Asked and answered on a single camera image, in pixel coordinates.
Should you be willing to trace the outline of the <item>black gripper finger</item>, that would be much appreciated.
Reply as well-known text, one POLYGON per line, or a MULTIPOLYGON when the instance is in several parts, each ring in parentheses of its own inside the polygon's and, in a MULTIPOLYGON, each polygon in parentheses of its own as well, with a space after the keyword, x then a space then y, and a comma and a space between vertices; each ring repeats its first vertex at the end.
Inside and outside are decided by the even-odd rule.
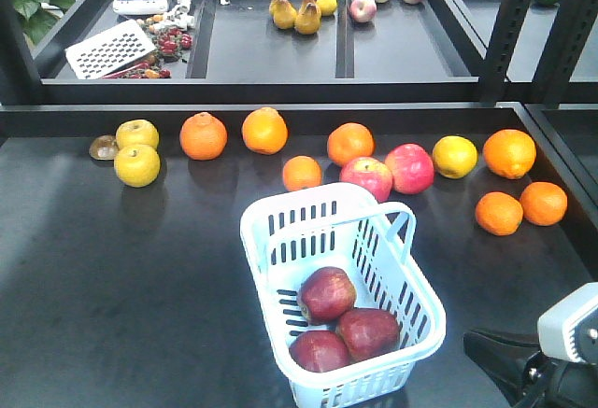
POLYGON ((523 399, 542 367, 536 334, 473 329, 463 335, 463 351, 499 388, 509 403, 523 399))

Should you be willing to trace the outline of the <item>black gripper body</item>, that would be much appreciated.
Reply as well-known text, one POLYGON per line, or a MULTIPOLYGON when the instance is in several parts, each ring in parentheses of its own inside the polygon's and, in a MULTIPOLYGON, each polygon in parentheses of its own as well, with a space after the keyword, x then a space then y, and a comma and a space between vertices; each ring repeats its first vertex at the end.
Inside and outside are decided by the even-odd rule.
POLYGON ((596 407, 597 365, 537 354, 523 372, 519 407, 596 407))

